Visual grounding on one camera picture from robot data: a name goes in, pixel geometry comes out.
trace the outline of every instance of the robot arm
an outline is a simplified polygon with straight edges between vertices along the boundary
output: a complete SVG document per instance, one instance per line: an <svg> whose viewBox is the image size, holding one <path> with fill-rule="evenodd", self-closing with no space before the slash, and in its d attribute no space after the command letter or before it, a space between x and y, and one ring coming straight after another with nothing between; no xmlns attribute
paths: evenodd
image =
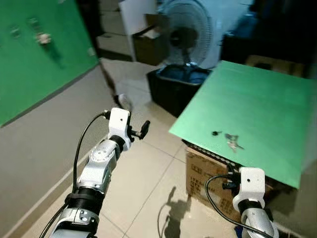
<svg viewBox="0 0 317 238"><path fill-rule="evenodd" d="M270 221L264 210L265 202L265 174L259 168L239 169L240 189L238 195L233 198L233 207L241 214L241 222L247 226L260 230L273 238L278 238L278 230ZM243 229L243 238L263 238L260 234Z"/></svg>
<svg viewBox="0 0 317 238"><path fill-rule="evenodd" d="M113 108L109 117L107 139L94 147L77 181L77 189L65 200L65 208L50 238L92 238L97 232L99 213L103 205L111 173L122 151L127 151L132 136L143 139L149 129L146 121L140 132L132 130L130 112Z"/></svg>

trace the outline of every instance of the white floor tile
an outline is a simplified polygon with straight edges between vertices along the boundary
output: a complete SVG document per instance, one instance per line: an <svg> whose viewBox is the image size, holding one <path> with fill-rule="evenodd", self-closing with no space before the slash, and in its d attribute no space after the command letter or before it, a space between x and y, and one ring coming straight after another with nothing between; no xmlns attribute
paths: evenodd
<svg viewBox="0 0 317 238"><path fill-rule="evenodd" d="M150 92L146 74L159 68L159 66L139 62L110 60L105 58L102 59L102 63L113 77L115 83L124 82L145 92Z"/></svg>
<svg viewBox="0 0 317 238"><path fill-rule="evenodd" d="M122 238L124 233L111 223L104 215L99 214L99 224L96 236L98 238Z"/></svg>
<svg viewBox="0 0 317 238"><path fill-rule="evenodd" d="M131 87L122 81L116 84L116 90L118 94L124 93L128 96L128 98L132 101L133 108L136 108L139 104L151 101L150 93Z"/></svg>
<svg viewBox="0 0 317 238"><path fill-rule="evenodd" d="M175 155L176 159L179 159L184 163L186 163L186 148L186 144L183 143Z"/></svg>
<svg viewBox="0 0 317 238"><path fill-rule="evenodd" d="M172 217L165 224L165 238L236 237L233 225L196 199L188 199L185 191L185 164L179 160L172 162L127 235L130 238L159 237L157 220L161 207L160 233L167 216Z"/></svg>
<svg viewBox="0 0 317 238"><path fill-rule="evenodd" d="M151 124L144 141L174 156L182 144L179 137L168 133L176 118L154 102L147 102L144 105L139 104L135 108L131 124L135 128L141 128L146 120L149 120Z"/></svg>
<svg viewBox="0 0 317 238"><path fill-rule="evenodd" d="M101 213L127 231L171 161L166 153L135 141L118 160Z"/></svg>

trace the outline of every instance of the green backdrop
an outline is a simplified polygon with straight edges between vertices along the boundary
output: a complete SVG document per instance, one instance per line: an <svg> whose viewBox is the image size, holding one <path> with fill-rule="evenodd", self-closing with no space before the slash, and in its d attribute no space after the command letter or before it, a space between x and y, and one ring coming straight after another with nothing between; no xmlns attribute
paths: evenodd
<svg viewBox="0 0 317 238"><path fill-rule="evenodd" d="M0 0L0 126L95 66L90 47L74 0Z"/></svg>

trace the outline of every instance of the cardboard box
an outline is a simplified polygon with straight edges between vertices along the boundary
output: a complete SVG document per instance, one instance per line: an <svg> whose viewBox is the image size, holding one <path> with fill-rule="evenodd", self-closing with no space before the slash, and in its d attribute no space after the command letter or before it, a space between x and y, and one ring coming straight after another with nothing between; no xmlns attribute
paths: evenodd
<svg viewBox="0 0 317 238"><path fill-rule="evenodd" d="M303 77L304 73L304 65L301 63L294 63L291 61L273 59L264 56L249 56L247 58L246 65L285 73L297 77Z"/></svg>
<svg viewBox="0 0 317 238"><path fill-rule="evenodd" d="M205 193L205 182L212 176L227 174L226 166L192 148L186 149L186 190L189 195L212 208ZM210 195L217 207L229 218L240 222L240 213L234 210L230 190L223 190L224 179L212 181Z"/></svg>
<svg viewBox="0 0 317 238"><path fill-rule="evenodd" d="M168 41L160 27L167 19L161 15L146 14L147 27L132 35L138 62L158 65L168 56Z"/></svg>

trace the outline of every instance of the black container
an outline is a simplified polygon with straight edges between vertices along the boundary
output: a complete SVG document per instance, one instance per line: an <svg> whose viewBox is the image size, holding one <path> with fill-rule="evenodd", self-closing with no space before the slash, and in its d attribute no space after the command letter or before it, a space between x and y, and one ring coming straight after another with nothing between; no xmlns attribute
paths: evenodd
<svg viewBox="0 0 317 238"><path fill-rule="evenodd" d="M179 117L210 72L185 65L168 65L149 72L147 78L152 100Z"/></svg>

